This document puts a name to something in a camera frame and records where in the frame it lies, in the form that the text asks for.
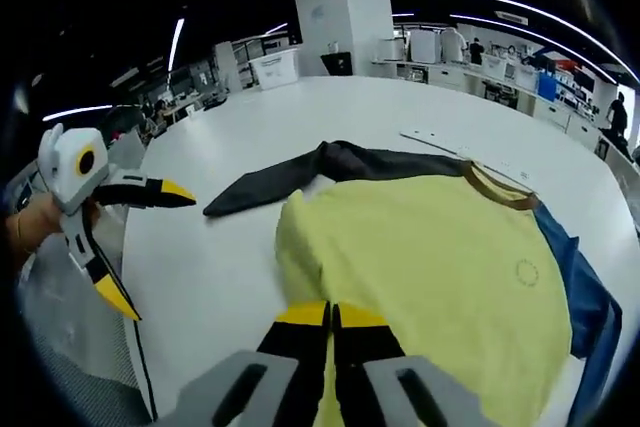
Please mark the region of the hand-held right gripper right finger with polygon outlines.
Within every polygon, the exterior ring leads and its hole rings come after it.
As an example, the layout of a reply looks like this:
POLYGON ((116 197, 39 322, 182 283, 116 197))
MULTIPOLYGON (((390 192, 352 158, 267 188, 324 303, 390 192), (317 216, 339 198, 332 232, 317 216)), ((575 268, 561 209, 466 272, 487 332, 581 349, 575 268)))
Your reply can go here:
POLYGON ((423 356, 407 355, 388 322, 333 306, 336 398, 346 426, 493 426, 477 394, 423 356))

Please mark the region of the person's left hand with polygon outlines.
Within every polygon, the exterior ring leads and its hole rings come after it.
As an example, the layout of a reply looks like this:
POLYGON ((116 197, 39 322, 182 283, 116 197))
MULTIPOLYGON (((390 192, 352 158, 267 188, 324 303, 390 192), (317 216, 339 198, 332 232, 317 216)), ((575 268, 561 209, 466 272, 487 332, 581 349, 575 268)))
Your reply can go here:
POLYGON ((62 211, 51 193, 37 193, 21 211, 6 220, 10 245, 17 254, 31 254, 50 235, 61 233, 62 211))

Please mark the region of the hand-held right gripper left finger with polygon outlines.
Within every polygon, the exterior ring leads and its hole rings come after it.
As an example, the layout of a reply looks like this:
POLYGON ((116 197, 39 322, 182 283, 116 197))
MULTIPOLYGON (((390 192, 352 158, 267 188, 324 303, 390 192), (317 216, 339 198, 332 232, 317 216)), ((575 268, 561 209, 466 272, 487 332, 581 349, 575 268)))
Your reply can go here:
POLYGON ((255 351, 239 350, 182 389, 159 426, 311 426, 323 397, 328 302, 289 307, 255 351))

